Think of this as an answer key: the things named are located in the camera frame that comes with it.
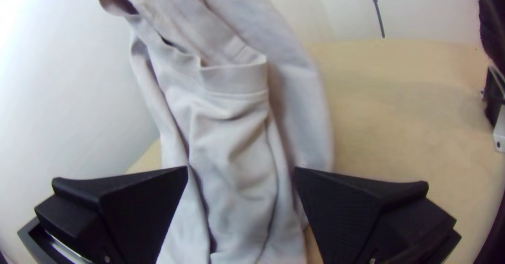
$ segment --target black plastic part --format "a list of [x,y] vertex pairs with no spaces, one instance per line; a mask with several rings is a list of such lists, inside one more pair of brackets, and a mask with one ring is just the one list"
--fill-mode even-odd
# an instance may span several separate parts
[[93,180],[53,179],[41,226],[94,263],[155,263],[188,180],[187,167]]
[[488,69],[483,93],[483,98],[487,102],[484,113],[493,128],[498,121],[501,106],[505,103],[503,99],[505,94],[501,91],[500,86],[505,89],[505,82],[498,75],[493,75],[492,71]]
[[372,258],[426,263],[456,222],[426,199],[423,181],[392,183],[302,168],[295,169],[294,181],[325,264]]
[[32,219],[17,232],[21,242],[39,264],[73,264],[53,246],[52,239],[42,228],[37,218]]

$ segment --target beige surface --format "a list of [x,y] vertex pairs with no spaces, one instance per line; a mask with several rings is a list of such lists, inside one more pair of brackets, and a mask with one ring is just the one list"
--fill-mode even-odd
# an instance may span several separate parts
[[[326,85],[335,172],[426,180],[428,197],[457,220],[463,239],[447,263],[472,263],[505,187],[503,156],[478,91],[488,59],[476,48],[408,40],[309,46]],[[130,172],[159,167],[154,144]],[[322,263],[307,233],[310,263]]]

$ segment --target fabric fold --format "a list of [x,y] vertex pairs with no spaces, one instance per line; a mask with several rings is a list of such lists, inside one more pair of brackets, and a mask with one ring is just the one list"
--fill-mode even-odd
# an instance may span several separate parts
[[317,71],[275,9],[100,3],[132,28],[163,167],[191,168],[158,263],[305,263],[290,168],[330,169],[331,134]]

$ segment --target white wall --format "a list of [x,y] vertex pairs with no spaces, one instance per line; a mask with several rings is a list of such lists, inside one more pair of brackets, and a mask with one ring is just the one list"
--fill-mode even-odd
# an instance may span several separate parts
[[[305,42],[380,38],[372,0],[272,0]],[[379,0],[387,38],[480,44],[478,0]]]
[[379,0],[389,38],[480,44],[478,0]]
[[380,38],[372,0],[322,0],[335,40]]
[[0,249],[56,176],[123,173],[158,133],[128,62],[129,30],[98,0],[0,0]]

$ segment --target black cable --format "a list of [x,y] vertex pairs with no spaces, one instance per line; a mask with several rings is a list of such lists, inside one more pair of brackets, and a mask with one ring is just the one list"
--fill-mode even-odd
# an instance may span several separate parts
[[380,17],[379,0],[373,0],[373,3],[375,4],[375,10],[377,11],[377,18],[379,19],[380,32],[382,33],[382,39],[384,39],[384,38],[386,38],[386,33],[384,32],[384,25],[382,24],[382,18]]

